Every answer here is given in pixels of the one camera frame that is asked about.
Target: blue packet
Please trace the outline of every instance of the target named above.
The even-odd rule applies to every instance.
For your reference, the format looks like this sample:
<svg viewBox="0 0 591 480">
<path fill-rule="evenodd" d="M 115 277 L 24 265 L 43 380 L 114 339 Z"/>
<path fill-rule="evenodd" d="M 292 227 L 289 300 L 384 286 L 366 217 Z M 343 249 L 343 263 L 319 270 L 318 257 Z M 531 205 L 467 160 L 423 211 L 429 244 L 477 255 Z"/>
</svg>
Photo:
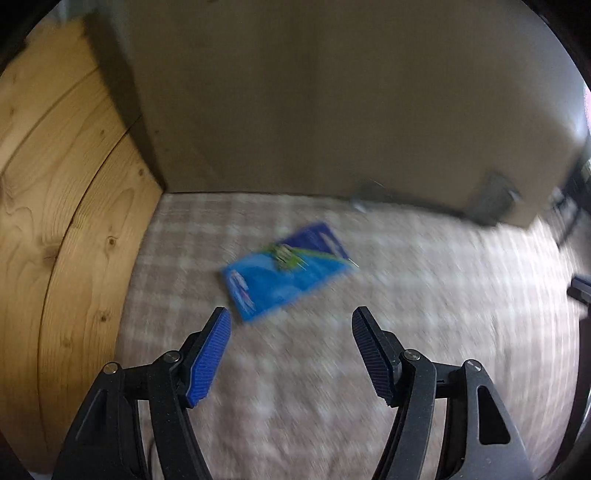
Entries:
<svg viewBox="0 0 591 480">
<path fill-rule="evenodd" d="M 222 270 L 243 320 L 290 303 L 355 264 L 325 223 L 247 255 Z"/>
</svg>

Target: ribbed rubber pad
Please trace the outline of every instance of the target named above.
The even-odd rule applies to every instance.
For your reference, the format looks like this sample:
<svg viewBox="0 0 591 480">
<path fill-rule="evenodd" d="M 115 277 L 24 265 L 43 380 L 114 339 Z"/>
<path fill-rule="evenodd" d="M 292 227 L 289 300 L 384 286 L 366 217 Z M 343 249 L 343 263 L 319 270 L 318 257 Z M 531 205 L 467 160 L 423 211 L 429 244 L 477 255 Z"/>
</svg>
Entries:
<svg viewBox="0 0 591 480">
<path fill-rule="evenodd" d="M 217 366 L 228 344 L 231 330 L 232 318 L 230 312 L 224 309 L 191 367 L 191 381 L 186 394 L 191 407 L 207 396 Z"/>
<path fill-rule="evenodd" d="M 369 373 L 371 382 L 374 385 L 378 397 L 390 403 L 393 397 L 391 385 L 391 365 L 385 354 L 381 351 L 378 341 L 365 323 L 363 316 L 355 310 L 352 319 L 353 337 L 365 368 Z"/>
</svg>

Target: checkered tablecloth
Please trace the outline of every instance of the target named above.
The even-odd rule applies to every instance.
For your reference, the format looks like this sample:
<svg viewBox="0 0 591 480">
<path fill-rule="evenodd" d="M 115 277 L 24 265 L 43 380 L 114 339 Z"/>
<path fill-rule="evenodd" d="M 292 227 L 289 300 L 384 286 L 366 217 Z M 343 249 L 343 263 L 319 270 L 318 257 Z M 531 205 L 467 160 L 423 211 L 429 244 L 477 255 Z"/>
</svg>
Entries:
<svg viewBox="0 0 591 480">
<path fill-rule="evenodd" d="M 193 411 L 214 478 L 370 478 L 395 411 L 372 388 L 351 334 L 367 305 L 432 361 L 480 360 L 521 432 L 536 475 L 550 467 L 574 394 L 577 268 L 548 227 L 481 229 L 392 205 L 259 194 L 164 195 L 125 303 L 117 359 L 149 363 L 228 306 L 228 262 L 318 220 L 359 270 L 253 323 L 235 319 L 210 394 Z M 438 400 L 423 478 L 437 468 Z"/>
</svg>

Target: silver bolt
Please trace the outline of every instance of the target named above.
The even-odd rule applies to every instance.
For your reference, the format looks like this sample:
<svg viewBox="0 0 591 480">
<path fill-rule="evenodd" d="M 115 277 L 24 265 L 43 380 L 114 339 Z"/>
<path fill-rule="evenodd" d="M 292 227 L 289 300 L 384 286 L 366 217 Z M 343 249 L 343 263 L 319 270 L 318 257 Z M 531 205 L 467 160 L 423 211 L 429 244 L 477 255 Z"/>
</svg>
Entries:
<svg viewBox="0 0 591 480">
<path fill-rule="evenodd" d="M 477 362 L 476 360 L 468 360 L 468 361 L 466 361 L 466 363 L 468 365 L 470 365 L 470 367 L 472 367 L 477 372 L 482 370 L 482 365 L 479 362 Z"/>
<path fill-rule="evenodd" d="M 171 350 L 164 354 L 164 361 L 168 364 L 178 362 L 179 358 L 181 358 L 181 354 L 178 353 L 176 350 Z"/>
<path fill-rule="evenodd" d="M 115 362 L 109 362 L 103 367 L 103 372 L 107 375 L 113 375 L 119 369 L 119 365 Z"/>
<path fill-rule="evenodd" d="M 421 358 L 421 354 L 419 352 L 417 352 L 416 350 L 409 348 L 408 350 L 404 351 L 404 358 L 406 360 L 410 360 L 411 362 L 415 362 L 419 358 Z"/>
</svg>

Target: wooden board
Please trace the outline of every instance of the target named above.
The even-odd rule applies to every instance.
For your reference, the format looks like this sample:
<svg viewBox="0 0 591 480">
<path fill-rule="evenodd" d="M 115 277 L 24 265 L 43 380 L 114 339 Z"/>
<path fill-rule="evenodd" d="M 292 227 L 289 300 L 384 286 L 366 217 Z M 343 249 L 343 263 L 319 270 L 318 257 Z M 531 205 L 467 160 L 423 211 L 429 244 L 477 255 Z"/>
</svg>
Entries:
<svg viewBox="0 0 591 480">
<path fill-rule="evenodd" d="M 160 195 L 127 134 L 92 181 L 66 233 L 39 344 L 41 414 L 52 458 L 97 373 L 113 359 L 135 257 Z"/>
<path fill-rule="evenodd" d="M 0 76 L 0 173 L 67 92 L 96 70 L 82 20 L 33 41 Z"/>
<path fill-rule="evenodd" d="M 128 127 L 95 71 L 50 109 L 0 177 L 0 429 L 33 471 L 50 466 L 37 364 L 51 271 L 74 211 Z"/>
<path fill-rule="evenodd" d="M 527 226 L 580 152 L 583 80 L 518 0 L 131 0 L 143 115 L 172 192 L 349 197 L 375 180 L 465 210 L 490 171 Z"/>
</svg>

